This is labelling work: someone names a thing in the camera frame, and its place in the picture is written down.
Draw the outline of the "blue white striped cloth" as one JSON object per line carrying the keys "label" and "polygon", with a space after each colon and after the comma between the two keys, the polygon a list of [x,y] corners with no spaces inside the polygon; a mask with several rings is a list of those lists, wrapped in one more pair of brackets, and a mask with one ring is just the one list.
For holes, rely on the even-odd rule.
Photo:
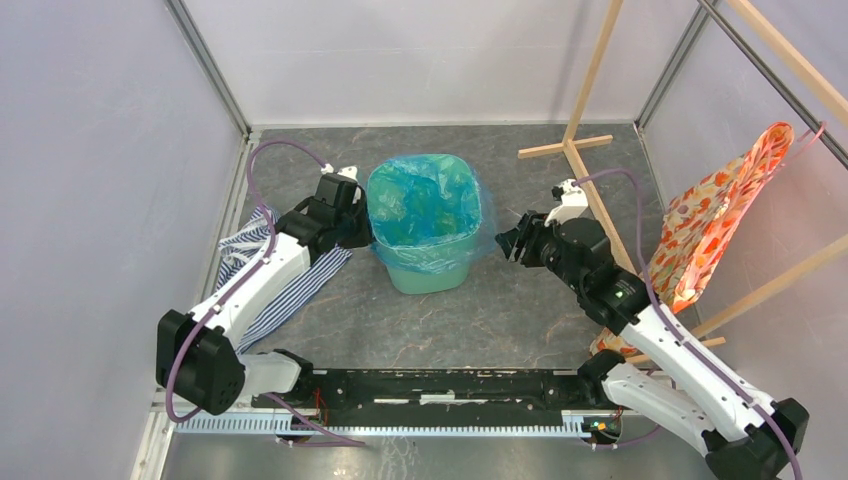
{"label": "blue white striped cloth", "polygon": [[[266,242],[269,230],[266,219],[256,207],[248,221],[233,235],[218,242],[221,255],[215,290],[221,289]],[[352,252],[335,247],[323,254],[305,272],[281,288],[247,328],[236,348],[238,354],[246,353],[257,342],[274,333],[307,305],[313,297],[349,261]]]}

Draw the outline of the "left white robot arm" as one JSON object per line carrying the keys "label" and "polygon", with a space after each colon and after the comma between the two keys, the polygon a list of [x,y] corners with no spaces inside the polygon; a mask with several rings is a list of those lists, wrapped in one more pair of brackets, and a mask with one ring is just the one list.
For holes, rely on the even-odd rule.
{"label": "left white robot arm", "polygon": [[293,280],[337,246],[361,248],[372,240],[364,190],[355,167],[321,176],[314,195],[269,227],[257,254],[224,286],[187,313],[166,312],[156,334],[155,378],[169,418],[182,423],[174,399],[195,413],[220,415],[244,395],[276,393],[290,407],[306,405],[313,379],[303,361],[285,352],[240,354],[249,326]]}

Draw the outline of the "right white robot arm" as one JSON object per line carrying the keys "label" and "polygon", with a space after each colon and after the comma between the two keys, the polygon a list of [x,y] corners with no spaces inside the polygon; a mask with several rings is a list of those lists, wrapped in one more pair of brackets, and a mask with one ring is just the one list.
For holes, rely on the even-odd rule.
{"label": "right white robot arm", "polygon": [[527,212],[496,235],[507,259],[544,267],[576,295],[586,316],[647,355],[673,386],[603,350],[578,370],[580,400],[631,409],[685,441],[718,479],[776,479],[785,467],[803,476],[798,454],[809,413],[735,373],[657,301],[637,275],[616,264],[600,223],[563,223]]}

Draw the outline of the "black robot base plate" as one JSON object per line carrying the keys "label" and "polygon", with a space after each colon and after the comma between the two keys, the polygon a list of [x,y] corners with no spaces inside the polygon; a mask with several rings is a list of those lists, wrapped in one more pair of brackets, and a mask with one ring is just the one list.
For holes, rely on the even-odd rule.
{"label": "black robot base plate", "polygon": [[281,398],[319,408],[332,427],[555,426],[565,411],[618,409],[576,372],[554,369],[312,370]]}

